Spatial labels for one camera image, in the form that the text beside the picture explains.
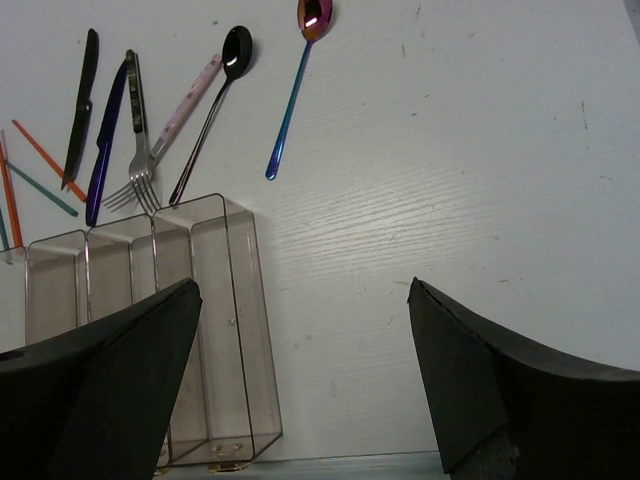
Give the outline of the dark blue table knife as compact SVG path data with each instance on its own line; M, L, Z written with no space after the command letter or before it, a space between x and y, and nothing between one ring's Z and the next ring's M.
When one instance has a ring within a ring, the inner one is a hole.
M127 65L126 61L123 61L116 73L116 76L114 77L102 118L100 131L96 140L98 155L89 182L85 208L85 223L88 227L94 227L98 221L104 185L107 177L109 158L126 81Z

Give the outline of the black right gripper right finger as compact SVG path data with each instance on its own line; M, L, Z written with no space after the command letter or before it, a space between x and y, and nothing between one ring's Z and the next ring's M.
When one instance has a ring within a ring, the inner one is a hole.
M453 479L635 479L639 374L531 340L414 280L413 341Z

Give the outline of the black table knife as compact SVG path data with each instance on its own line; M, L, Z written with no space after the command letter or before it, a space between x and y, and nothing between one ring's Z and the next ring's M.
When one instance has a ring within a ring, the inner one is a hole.
M99 35L90 28L87 32L81 77L76 97L74 119L67 149L61 189L69 186L77 177L88 135L94 85L99 61Z

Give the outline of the dark patterned handle fork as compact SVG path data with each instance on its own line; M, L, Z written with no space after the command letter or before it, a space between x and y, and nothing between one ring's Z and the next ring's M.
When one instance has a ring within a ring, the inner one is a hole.
M129 165L129 183L144 212L153 216L161 205L152 185L154 166L149 150L140 64L134 50L126 51L125 65L135 136L135 153Z

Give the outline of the pink handle fork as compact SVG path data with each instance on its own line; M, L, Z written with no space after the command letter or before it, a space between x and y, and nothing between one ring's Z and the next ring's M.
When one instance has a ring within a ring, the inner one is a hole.
M127 185L103 199L102 203L107 208L116 211L133 201L137 201L148 215L152 215L161 208L161 201L153 188L156 168L220 71L221 63L222 58L219 53L208 61L165 123L158 139L148 151L147 158L144 161L132 161L134 168L129 168L130 181Z

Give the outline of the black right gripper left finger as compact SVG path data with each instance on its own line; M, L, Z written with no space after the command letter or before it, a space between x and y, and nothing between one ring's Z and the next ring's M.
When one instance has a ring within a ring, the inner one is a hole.
M198 284L183 279L2 353L2 478L152 478L201 306Z

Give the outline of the black spoon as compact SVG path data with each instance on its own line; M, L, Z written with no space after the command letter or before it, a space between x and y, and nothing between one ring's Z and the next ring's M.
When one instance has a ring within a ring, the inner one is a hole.
M222 67L226 78L209 109L191 154L169 197L170 206L179 203L186 190L191 174L211 130L219 104L224 99L229 87L249 70L253 57L253 47L253 37L246 26L237 25L227 33L222 48Z

